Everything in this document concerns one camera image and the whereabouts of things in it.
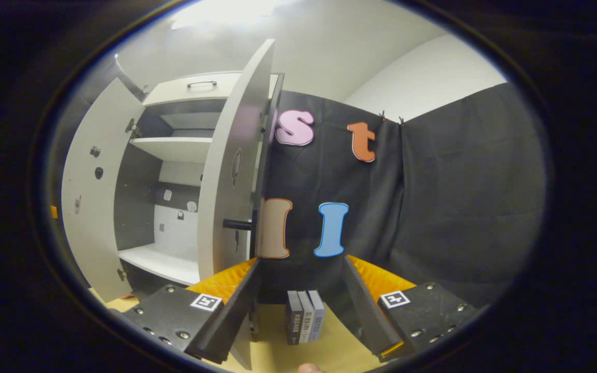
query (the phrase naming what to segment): drawer handle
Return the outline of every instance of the drawer handle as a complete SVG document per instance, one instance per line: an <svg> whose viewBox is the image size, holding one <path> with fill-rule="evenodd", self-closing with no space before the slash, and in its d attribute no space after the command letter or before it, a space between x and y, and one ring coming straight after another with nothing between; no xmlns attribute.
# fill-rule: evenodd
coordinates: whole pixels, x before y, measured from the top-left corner
<svg viewBox="0 0 597 373"><path fill-rule="evenodd" d="M216 84L218 84L215 80L206 80L205 82L188 83L187 87L190 88L190 86L193 84L201 84L201 83L211 83L211 85L213 85L213 87L215 87Z"/></svg>

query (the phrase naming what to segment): finger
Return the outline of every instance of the finger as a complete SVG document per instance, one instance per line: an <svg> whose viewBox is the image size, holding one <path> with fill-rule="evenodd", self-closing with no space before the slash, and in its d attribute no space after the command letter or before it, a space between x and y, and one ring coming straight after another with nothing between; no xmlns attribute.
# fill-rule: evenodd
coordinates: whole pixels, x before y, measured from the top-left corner
<svg viewBox="0 0 597 373"><path fill-rule="evenodd" d="M298 367L298 373L324 373L319 367L313 363L301 364Z"/></svg>

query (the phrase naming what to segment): pink letter s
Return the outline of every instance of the pink letter s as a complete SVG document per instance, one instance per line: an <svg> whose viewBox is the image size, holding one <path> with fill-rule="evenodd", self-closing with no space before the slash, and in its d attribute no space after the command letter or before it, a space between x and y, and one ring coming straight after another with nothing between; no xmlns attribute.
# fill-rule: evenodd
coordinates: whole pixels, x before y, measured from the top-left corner
<svg viewBox="0 0 597 373"><path fill-rule="evenodd" d="M314 122L308 111L287 110L278 118L280 128L275 131L275 138L280 144L305 146L315 137L315 132L309 126Z"/></svg>

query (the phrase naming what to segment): orange padding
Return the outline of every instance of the orange padding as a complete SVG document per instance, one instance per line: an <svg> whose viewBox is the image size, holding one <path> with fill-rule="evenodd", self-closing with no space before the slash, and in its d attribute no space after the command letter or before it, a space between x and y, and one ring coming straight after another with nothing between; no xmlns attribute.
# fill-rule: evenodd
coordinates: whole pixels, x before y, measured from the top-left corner
<svg viewBox="0 0 597 373"><path fill-rule="evenodd" d="M370 264L365 260L358 259L357 257L347 255L349 260L356 267L359 276L363 279L363 283L370 292L372 299L377 302L381 294L393 293L393 291L404 291L407 289L414 288L416 286L398 275L394 275L381 267L377 267L374 264Z"/></svg>
<svg viewBox="0 0 597 373"><path fill-rule="evenodd" d="M203 279L195 285L188 286L186 289L222 298L222 302L227 303L241 281L244 280L248 271L252 268L256 259L257 258L254 257L247 262L242 262L234 265L234 267L229 267L209 278Z"/></svg>

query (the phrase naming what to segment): stack of books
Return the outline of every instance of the stack of books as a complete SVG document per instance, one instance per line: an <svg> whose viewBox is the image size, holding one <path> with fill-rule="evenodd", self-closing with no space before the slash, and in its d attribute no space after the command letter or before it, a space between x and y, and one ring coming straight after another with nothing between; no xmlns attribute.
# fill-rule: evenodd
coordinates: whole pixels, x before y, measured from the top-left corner
<svg viewBox="0 0 597 373"><path fill-rule="evenodd" d="M317 290L287 291L285 324L290 345L317 340L322 331L326 309Z"/></svg>

